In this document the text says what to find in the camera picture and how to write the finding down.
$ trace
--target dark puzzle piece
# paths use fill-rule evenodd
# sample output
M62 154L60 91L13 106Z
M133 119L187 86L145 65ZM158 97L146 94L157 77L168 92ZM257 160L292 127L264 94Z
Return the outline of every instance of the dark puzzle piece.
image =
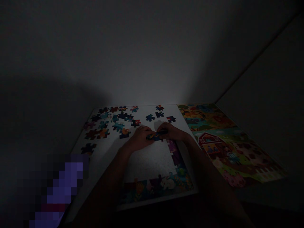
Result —
M89 130L89 129L92 129L94 126L96 125L95 122L85 122L85 125L83 126L83 129L84 130Z
M131 122L131 120L133 120L133 117L134 116L132 116L132 114L130 114L130 115L127 114L124 120Z
M89 156L92 155L96 146L97 144L95 143L87 143L85 147L81 148L81 154L87 154Z
M173 116L170 116L170 117L166 117L168 122L171 123L171 122L176 122L176 118L174 118Z
M134 127L138 127L139 124L141 124L141 122L139 122L139 120L132 120L131 122L132 122L131 126L134 126Z
M107 112L108 111L108 108L105 107L105 108L102 108L102 109L99 109L99 113L102 114L104 112Z
M121 113L118 115L118 118L120 118L120 119L125 119L126 116L127 116L127 113L121 112Z
M110 112L114 113L118 110L118 107L111 107Z
M139 109L139 107L133 106L133 107L130 109L130 111L132 111L132 112L137 112L138 109Z
M119 121L118 115L113 115L113 118L111 119L111 122Z
M130 134L131 132L129 132L129 129L123 128L122 130L119 131L119 133L120 133L119 138L120 138L120 139L123 139L123 138L129 138L129 134Z
M157 109L158 111L162 111L162 110L164 110L165 108L162 107L161 105L158 105L158 106L156 106L156 109Z
M86 133L85 139L90 139L93 140L95 139L96 135L99 134L101 131L95 130L90 130L88 133Z
M92 120L93 122L97 122L97 121L99 121L100 119L101 119L100 114L93 115L93 116L91 117L91 120Z
M101 121L100 124L99 124L99 128L100 129L103 129L103 128L107 128L108 127L108 124L109 122L108 121Z
M100 134L97 136L97 139L101 139L101 137L102 138L106 138L106 137L108 137L108 135L110 134L109 133L109 130L108 129L102 129L101 131L99 131L100 132Z
M118 111L126 111L127 109L127 106L120 106Z
M164 117L164 114L162 112L156 112L155 115L157 118Z
M152 116L152 114L146 116L146 120L148 120L149 122L151 122L152 120L155 120L155 117Z
M118 132L124 128L124 123L115 123L112 127L113 130L116 130Z

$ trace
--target loose puzzle piece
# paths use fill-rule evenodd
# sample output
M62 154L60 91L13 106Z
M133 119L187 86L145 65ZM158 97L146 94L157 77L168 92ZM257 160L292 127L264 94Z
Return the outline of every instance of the loose puzzle piece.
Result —
M100 131L100 134L97 136L97 139L101 139L101 137L106 138L109 134L109 130L104 128Z
M106 119L106 118L111 118L111 116L112 116L112 115L111 115L110 113L105 112L104 114L101 115L101 118L102 118L102 119Z
M133 106L133 107L130 109L130 111L132 111L132 112L137 112L138 109L139 109L139 107Z
M111 122L119 121L118 115L113 115L113 118L111 119Z
M164 110L165 108L162 107L161 105L158 105L158 106L156 106L156 109L157 109L158 111L162 111L162 110Z
M89 139L90 140L93 140L95 139L96 135L99 134L101 131L97 131L96 129L95 130L90 130L88 133L86 133L86 137L85 139Z
M93 116L91 117L91 119L92 119L93 122L99 121L99 120L101 119L100 114L93 115Z
M127 109L127 106L120 106L118 111L126 111Z
M111 107L110 112L114 113L118 110L118 107Z
M87 143L85 147L81 148L81 154L92 155L94 152L94 148L96 148L97 144L95 143Z
M102 114L104 112L107 112L108 111L108 108L105 107L105 108L102 108L102 109L99 109L99 113Z
M155 120L155 117L152 116L152 114L146 116L146 120L148 120L149 122L151 122L152 120Z
M125 119L126 116L127 116L127 113L121 112L121 113L118 115L118 118L120 118L120 119Z
M156 112L155 115L157 118L164 117L164 114L162 112Z
M131 126L138 127L141 122L139 120L132 120Z
M130 115L126 114L126 118L124 120L131 122L131 120L133 120L133 117L134 116L132 116L132 114L130 114Z
M173 116L167 117L167 120L168 120L169 123L171 123L171 122L176 122L175 119L176 119L176 118L174 118Z
M89 130L92 129L96 124L94 122L86 122L85 125L83 126L84 130Z
M124 123L115 123L113 126L113 130L120 131L124 127Z
M99 128L103 129L103 128L107 128L108 127L108 124L109 122L108 121L101 121L100 122L100 125L99 125Z
M121 135L119 136L119 138L120 138L120 139L123 139L123 138L129 138L129 134L130 134L131 132L129 132L129 129L123 128L122 130L119 131L119 133L121 134Z

